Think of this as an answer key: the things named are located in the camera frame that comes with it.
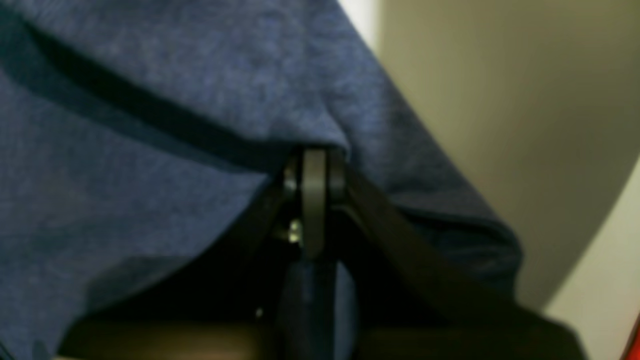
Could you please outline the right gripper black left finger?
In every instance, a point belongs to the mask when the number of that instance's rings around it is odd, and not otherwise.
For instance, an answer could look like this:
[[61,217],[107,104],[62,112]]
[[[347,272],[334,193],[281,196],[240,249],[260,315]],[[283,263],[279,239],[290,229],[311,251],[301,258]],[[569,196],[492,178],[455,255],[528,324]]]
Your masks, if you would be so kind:
[[69,360],[283,360],[277,313],[300,249],[288,237],[299,209],[301,153],[194,262],[164,282],[76,323]]

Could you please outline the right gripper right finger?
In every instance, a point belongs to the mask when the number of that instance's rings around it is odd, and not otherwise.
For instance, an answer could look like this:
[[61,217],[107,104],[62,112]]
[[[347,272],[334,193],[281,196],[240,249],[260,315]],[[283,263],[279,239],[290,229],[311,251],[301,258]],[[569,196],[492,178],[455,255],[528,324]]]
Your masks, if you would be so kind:
[[557,323],[483,287],[420,239],[340,153],[302,151],[302,253],[356,288],[353,360],[583,360]]

